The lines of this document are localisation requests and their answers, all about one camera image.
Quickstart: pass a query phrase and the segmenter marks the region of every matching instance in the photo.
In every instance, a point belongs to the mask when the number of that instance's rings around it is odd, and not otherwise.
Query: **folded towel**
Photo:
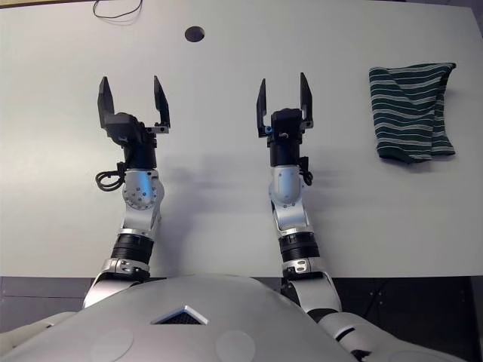
[[[454,155],[445,131],[446,84],[454,63],[371,68],[372,112],[381,158],[412,164]]]

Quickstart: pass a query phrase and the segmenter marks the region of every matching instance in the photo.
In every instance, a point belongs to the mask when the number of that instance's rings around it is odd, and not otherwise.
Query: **black cable on table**
[[[139,0],[139,4],[135,7],[135,9],[133,9],[131,11],[128,11],[127,13],[123,13],[123,14],[119,14],[119,15],[114,15],[114,16],[108,17],[108,16],[104,16],[104,15],[99,15],[96,12],[96,9],[97,9],[97,6],[99,5],[99,2],[100,2],[100,0],[96,0],[94,2],[94,5],[92,5],[92,12],[93,12],[93,14],[94,14],[95,17],[98,17],[100,19],[118,19],[120,17],[125,17],[126,15],[132,14],[132,13],[134,13],[137,10],[140,11],[140,9],[143,6],[143,0]]]

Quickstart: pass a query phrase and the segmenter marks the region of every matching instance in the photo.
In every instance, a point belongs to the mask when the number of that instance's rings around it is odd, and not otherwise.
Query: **dark floor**
[[[279,291],[279,278],[258,278]],[[78,311],[90,278],[0,278],[0,332]],[[338,278],[344,311],[400,339],[481,362],[470,278]]]

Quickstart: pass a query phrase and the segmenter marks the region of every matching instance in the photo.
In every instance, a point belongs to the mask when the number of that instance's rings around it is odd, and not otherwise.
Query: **striped cloth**
[[[372,112],[381,158],[407,164],[454,155],[445,132],[445,91],[454,63],[371,68]]]

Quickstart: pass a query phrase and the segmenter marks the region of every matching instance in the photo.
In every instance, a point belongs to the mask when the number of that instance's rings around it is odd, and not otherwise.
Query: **black ribbed joint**
[[[119,234],[111,258],[129,259],[149,264],[154,241],[142,235]]]
[[[281,258],[284,262],[320,256],[313,232],[298,232],[279,238]]]

